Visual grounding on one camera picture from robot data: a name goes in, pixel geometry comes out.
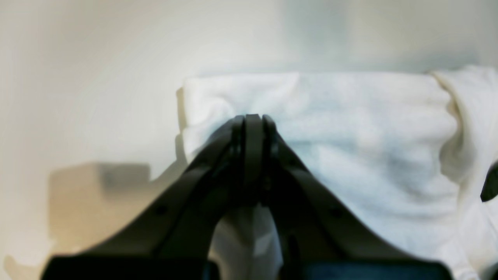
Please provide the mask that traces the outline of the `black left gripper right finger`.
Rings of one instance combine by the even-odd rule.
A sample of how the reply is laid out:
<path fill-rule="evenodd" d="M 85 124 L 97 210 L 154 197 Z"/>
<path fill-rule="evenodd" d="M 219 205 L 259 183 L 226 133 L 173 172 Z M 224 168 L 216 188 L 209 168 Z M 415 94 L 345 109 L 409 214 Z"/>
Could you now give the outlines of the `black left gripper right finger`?
<path fill-rule="evenodd" d="M 449 270 L 389 244 L 322 185 L 267 115 L 244 121 L 244 187 L 279 237 L 280 280 L 450 280 Z"/>

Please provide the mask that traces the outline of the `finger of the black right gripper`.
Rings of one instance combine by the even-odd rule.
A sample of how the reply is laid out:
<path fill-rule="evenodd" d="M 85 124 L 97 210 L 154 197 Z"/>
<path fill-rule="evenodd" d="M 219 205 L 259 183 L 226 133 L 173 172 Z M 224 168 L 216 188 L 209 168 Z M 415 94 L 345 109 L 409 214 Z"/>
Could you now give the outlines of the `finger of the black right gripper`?
<path fill-rule="evenodd" d="M 493 164 L 487 172 L 480 194 L 482 202 L 493 200 L 498 195 L 498 164 Z"/>

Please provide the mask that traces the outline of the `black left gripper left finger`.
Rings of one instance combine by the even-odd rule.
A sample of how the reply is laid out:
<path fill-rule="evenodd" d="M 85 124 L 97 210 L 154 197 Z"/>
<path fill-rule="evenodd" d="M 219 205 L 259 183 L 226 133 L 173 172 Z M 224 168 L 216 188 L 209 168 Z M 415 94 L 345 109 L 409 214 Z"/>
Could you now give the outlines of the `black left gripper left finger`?
<path fill-rule="evenodd" d="M 237 116 L 167 190 L 114 236 L 76 255 L 52 257 L 43 280 L 219 280 L 208 260 L 214 230 L 237 204 L 245 118 Z"/>

